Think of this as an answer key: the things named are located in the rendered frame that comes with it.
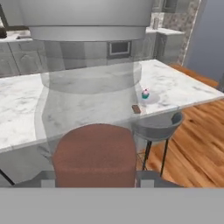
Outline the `grey built-in oven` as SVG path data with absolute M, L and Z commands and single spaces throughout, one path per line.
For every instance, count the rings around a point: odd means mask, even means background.
M 109 59 L 120 59 L 128 58 L 131 52 L 130 41 L 112 41 L 108 42 L 108 58 Z

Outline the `white marble dining counter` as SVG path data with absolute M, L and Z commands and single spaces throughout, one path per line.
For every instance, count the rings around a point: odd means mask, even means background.
M 138 102 L 146 88 L 159 94 L 158 103 Z M 0 170 L 20 183 L 52 168 L 56 145 L 70 130 L 92 123 L 129 127 L 140 118 L 223 98 L 155 59 L 2 78 Z

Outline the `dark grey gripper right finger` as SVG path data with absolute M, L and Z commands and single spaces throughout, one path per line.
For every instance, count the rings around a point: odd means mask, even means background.
M 159 173 L 156 171 L 137 171 L 136 186 L 140 188 L 179 187 L 179 185 L 161 178 Z

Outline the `grey kitchen cabinet run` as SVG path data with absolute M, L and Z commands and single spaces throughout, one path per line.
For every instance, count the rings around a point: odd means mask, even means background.
M 165 28 L 149 28 L 145 38 L 131 40 L 128 58 L 109 59 L 106 41 L 37 41 L 28 31 L 9 31 L 0 38 L 0 78 L 108 66 L 139 60 L 178 61 L 184 33 Z

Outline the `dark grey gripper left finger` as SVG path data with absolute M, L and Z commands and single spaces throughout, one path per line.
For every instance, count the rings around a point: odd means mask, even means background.
M 54 171 L 41 171 L 34 178 L 15 184 L 16 188 L 54 188 L 55 173 Z

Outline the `large white round cylinder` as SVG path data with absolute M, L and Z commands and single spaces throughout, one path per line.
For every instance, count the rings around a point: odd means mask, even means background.
M 31 37 L 44 41 L 142 39 L 154 0 L 18 0 Z

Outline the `brown cushioned stool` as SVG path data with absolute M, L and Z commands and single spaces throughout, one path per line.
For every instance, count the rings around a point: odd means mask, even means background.
M 133 187 L 137 152 L 129 129 L 90 124 L 73 129 L 52 156 L 58 187 Z

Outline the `grey stool with black legs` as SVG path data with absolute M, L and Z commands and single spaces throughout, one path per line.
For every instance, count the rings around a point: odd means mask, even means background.
M 131 124 L 133 134 L 147 141 L 142 170 L 146 168 L 146 161 L 149 158 L 152 143 L 165 141 L 164 154 L 160 169 L 160 176 L 163 176 L 169 140 L 183 122 L 183 118 L 184 116 L 182 112 L 179 111 L 174 113 L 172 116 L 154 115 L 151 117 L 145 117 Z

